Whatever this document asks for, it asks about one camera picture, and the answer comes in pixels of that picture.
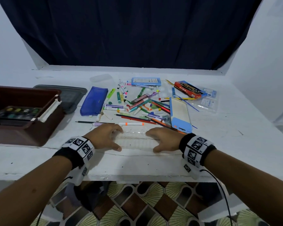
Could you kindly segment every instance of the brown plastic box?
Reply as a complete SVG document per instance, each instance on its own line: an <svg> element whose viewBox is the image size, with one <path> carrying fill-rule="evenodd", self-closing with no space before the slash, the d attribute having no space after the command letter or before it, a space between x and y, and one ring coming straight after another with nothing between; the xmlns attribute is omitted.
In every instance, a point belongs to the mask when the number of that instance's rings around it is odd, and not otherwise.
<svg viewBox="0 0 283 226"><path fill-rule="evenodd" d="M34 89L0 86L0 110L7 106L42 108L32 121L24 126L0 125L0 143L43 146L64 118L61 105L49 115L45 122L38 120L54 102L60 101L58 89Z"/></svg>

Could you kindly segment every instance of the tiled floor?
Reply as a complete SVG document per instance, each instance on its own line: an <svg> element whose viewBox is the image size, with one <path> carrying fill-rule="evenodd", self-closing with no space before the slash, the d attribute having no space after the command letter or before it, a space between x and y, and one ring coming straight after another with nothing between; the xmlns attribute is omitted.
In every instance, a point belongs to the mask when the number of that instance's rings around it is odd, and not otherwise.
<svg viewBox="0 0 283 226"><path fill-rule="evenodd" d="M198 226L197 213L207 207L196 193L197 183L110 183L108 193L93 212L80 207L67 226ZM233 216L234 226L268 226L250 210ZM57 226L45 220L39 226ZM228 217L205 226L230 226Z"/></svg>

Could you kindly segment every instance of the curtain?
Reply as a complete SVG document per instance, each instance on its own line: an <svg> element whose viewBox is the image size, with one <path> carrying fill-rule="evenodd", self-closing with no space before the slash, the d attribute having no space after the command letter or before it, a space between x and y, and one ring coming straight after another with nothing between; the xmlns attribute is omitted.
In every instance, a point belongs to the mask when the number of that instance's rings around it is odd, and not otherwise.
<svg viewBox="0 0 283 226"><path fill-rule="evenodd" d="M261 0L0 0L48 64L216 70Z"/></svg>

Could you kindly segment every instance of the white desk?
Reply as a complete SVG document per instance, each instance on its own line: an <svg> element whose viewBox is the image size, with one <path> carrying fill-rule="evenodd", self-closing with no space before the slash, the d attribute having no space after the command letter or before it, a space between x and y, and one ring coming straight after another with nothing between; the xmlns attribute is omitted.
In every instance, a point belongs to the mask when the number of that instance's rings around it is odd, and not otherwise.
<svg viewBox="0 0 283 226"><path fill-rule="evenodd" d="M100 74L104 73L30 70L14 71L6 77L7 73L0 72L0 85L33 87L37 84L52 84L85 87L90 90L89 78ZM186 80L217 90L220 101L216 114L196 111L190 114L192 124L198 127L194 129L194 133L212 141L219 150L283 180L283 134L224 76L141 73L110 75L115 79L157 76L171 81ZM19 179L49 159L69 137L87 133L90 125L75 123L77 120L90 120L88 117L81 117L79 109L78 107L74 114L64 118L43 147L0 145L0 180ZM147 124L143 129L146 131L156 126L158 125ZM193 181L177 163L181 152L159 156L144 152L139 156L138 150L123 149L120 153L107 151L97 155L99 163L85 177L86 180ZM203 172L199 181L214 180Z"/></svg>

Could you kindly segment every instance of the gray tray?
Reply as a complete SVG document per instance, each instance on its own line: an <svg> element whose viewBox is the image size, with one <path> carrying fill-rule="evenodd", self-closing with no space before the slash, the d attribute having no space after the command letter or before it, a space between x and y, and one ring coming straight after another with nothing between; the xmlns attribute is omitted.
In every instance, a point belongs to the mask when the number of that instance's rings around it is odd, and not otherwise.
<svg viewBox="0 0 283 226"><path fill-rule="evenodd" d="M73 113L83 96L87 93L85 88L72 86L36 85L34 88L61 90L61 106L66 114Z"/></svg>

